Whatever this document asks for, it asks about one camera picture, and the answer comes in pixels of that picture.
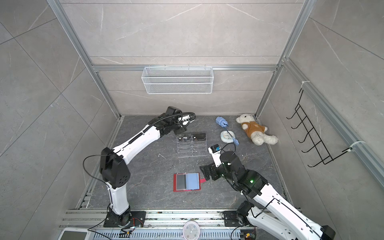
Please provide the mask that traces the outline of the clear acrylic organizer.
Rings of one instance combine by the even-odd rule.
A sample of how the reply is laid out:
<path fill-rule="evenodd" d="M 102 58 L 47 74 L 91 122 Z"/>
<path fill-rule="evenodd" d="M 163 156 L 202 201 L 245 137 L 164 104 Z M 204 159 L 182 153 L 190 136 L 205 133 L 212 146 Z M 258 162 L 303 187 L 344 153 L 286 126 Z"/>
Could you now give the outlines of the clear acrylic organizer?
<path fill-rule="evenodd" d="M 192 157 L 203 157 L 208 154 L 208 144 L 206 141 L 193 141 L 193 134 L 184 134 L 190 137 L 189 141 L 179 142 L 177 140 L 177 155 L 179 158 L 192 158 Z"/>

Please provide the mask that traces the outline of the red card holder wallet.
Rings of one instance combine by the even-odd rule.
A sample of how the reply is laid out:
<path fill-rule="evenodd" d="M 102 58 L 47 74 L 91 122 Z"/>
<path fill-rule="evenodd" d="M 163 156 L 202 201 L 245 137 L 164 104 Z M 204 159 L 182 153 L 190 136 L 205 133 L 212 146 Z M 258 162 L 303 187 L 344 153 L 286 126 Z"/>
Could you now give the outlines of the red card holder wallet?
<path fill-rule="evenodd" d="M 175 191 L 175 175 L 176 175 L 176 174 L 174 174 L 173 191 L 174 191 L 174 192 L 188 192 L 188 191 L 191 191 L 191 190 Z M 204 178 L 203 178 L 203 179 L 200 178 L 200 187 L 201 187 L 201 185 L 202 185 L 203 183 L 205 183 L 205 182 L 206 182 L 206 180 L 205 180 Z"/>

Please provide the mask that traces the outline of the blue credit card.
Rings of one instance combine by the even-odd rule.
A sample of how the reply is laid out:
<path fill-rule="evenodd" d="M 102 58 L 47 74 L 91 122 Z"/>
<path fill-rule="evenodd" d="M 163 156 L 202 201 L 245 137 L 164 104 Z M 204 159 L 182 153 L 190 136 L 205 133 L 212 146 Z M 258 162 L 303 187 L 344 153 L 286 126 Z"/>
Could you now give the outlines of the blue credit card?
<path fill-rule="evenodd" d="M 186 174 L 186 190 L 199 190 L 200 187 L 200 174 L 188 173 Z"/>

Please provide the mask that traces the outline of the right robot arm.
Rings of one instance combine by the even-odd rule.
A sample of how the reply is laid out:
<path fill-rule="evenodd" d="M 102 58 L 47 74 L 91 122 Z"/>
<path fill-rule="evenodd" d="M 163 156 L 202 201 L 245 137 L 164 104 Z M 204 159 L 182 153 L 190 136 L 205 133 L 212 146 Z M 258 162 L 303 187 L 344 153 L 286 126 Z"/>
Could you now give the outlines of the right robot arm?
<path fill-rule="evenodd" d="M 258 172 L 248 170 L 233 151 L 209 148 L 213 163 L 201 166 L 205 180 L 223 178 L 246 200 L 236 211 L 241 227 L 263 229 L 279 240 L 332 240 L 336 232 L 306 217 Z"/>

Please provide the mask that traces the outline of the grey credit card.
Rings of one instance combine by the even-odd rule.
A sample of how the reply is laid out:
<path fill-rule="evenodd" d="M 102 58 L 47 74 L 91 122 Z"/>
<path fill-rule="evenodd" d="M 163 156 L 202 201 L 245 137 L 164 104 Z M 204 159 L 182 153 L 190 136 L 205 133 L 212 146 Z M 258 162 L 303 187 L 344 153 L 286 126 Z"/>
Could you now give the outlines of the grey credit card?
<path fill-rule="evenodd" d="M 176 174 L 175 175 L 175 191 L 184 191 L 187 188 L 186 175 Z"/>

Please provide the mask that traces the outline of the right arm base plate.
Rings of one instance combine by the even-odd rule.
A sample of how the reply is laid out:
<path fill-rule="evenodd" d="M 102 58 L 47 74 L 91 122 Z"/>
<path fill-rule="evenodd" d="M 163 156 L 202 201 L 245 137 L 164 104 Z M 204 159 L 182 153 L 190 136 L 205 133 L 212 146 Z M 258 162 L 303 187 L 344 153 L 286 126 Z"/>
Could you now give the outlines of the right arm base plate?
<path fill-rule="evenodd" d="M 224 220 L 225 227 L 240 227 L 242 225 L 238 220 L 236 211 L 223 211 L 222 219 Z"/>

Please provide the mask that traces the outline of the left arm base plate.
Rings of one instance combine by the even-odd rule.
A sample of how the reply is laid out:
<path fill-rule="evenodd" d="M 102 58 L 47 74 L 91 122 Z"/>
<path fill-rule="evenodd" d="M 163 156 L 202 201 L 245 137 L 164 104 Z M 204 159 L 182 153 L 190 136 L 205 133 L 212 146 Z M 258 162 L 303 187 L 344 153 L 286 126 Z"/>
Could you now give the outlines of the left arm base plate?
<path fill-rule="evenodd" d="M 103 227 L 105 228 L 125 228 L 125 227 L 140 227 L 146 220 L 146 211 L 133 211 L 116 215 L 114 212 L 108 214 L 104 221 Z"/>

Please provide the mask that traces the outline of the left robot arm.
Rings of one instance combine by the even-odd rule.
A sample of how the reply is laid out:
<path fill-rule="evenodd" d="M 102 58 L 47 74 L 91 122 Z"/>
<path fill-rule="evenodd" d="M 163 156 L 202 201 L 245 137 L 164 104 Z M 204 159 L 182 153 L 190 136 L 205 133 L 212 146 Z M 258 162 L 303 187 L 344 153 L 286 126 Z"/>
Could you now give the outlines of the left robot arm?
<path fill-rule="evenodd" d="M 110 204 L 107 208 L 106 220 L 112 221 L 112 224 L 118 227 L 126 227 L 133 223 L 134 217 L 127 197 L 127 183 L 131 177 L 129 163 L 147 146 L 170 132 L 176 135 L 185 132 L 187 126 L 195 119 L 195 113 L 182 112 L 178 108 L 169 106 L 166 112 L 149 121 L 129 140 L 113 149 L 104 148 L 99 155 L 84 158 L 82 167 L 85 173 L 107 186 Z M 86 160 L 92 157 L 100 158 L 99 171 L 102 175 L 100 179 L 86 170 Z"/>

